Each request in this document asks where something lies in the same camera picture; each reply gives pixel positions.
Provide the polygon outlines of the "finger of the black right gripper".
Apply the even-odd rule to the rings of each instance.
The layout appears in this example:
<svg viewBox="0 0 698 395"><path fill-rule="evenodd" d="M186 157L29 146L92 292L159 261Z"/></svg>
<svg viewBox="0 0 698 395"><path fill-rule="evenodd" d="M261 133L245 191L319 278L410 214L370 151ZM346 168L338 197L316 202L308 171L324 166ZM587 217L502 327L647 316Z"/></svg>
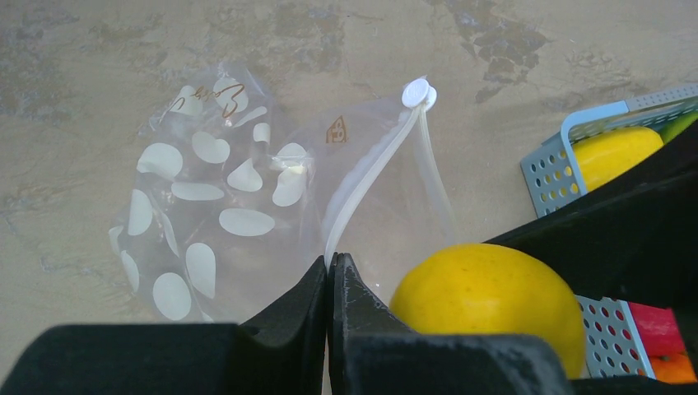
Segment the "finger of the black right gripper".
<svg viewBox="0 0 698 395"><path fill-rule="evenodd" d="M670 308L697 357L697 128L560 210L496 236L578 294Z"/></svg>

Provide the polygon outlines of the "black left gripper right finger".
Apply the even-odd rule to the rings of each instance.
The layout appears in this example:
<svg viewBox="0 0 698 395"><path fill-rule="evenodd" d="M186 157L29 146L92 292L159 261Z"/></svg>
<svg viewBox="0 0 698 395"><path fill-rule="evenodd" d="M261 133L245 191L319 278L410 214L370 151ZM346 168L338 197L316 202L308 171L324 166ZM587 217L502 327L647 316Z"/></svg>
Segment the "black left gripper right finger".
<svg viewBox="0 0 698 395"><path fill-rule="evenodd" d="M421 335L362 281L352 256L328 269L334 394L571 394L561 363L529 335Z"/></svg>

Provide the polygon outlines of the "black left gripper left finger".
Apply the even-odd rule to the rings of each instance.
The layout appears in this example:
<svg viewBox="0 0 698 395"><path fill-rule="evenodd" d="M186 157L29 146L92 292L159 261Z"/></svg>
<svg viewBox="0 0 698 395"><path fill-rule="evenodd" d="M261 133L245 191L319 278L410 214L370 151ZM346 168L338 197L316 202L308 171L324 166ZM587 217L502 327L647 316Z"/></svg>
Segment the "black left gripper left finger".
<svg viewBox="0 0 698 395"><path fill-rule="evenodd" d="M319 394L326 268L242 324L50 328L21 354L4 394Z"/></svg>

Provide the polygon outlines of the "red apple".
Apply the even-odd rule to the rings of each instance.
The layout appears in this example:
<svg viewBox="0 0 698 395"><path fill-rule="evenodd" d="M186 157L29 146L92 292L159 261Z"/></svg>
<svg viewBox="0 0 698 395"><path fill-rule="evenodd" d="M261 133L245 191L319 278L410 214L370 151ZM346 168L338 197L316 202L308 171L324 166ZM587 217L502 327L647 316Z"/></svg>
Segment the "red apple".
<svg viewBox="0 0 698 395"><path fill-rule="evenodd" d="M670 356L686 351L672 309L633 302L628 305L648 356Z"/></svg>

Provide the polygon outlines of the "round yellow lemon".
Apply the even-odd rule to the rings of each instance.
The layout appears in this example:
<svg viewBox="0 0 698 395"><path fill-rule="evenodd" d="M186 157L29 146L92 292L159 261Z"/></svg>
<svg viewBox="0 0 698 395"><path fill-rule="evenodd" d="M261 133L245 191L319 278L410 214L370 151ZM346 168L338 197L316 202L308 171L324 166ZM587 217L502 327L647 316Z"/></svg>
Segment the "round yellow lemon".
<svg viewBox="0 0 698 395"><path fill-rule="evenodd" d="M568 284L542 261L496 244L458 244L413 268L389 308L423 334L526 334L545 340L570 379L582 376L582 313Z"/></svg>

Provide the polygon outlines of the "orange fruit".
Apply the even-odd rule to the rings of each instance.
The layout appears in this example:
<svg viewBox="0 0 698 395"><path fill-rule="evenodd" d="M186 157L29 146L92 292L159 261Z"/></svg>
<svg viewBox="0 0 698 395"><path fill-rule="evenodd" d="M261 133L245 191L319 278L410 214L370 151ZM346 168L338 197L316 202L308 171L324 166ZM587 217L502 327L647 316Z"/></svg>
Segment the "orange fruit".
<svg viewBox="0 0 698 395"><path fill-rule="evenodd" d="M696 383L697 378L690 359L683 353L650 356L655 378L664 383Z"/></svg>

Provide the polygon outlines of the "clear polka dot zip bag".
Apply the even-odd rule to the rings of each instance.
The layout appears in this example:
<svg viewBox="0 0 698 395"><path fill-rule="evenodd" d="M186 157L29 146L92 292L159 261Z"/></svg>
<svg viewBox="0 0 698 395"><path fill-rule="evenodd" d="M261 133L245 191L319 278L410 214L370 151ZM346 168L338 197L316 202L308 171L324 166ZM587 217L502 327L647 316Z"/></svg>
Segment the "clear polka dot zip bag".
<svg viewBox="0 0 698 395"><path fill-rule="evenodd" d="M388 301L457 239L427 120L437 97L419 77L297 127L244 65L197 72L142 127L109 230L130 290L165 322L242 323L344 252Z"/></svg>

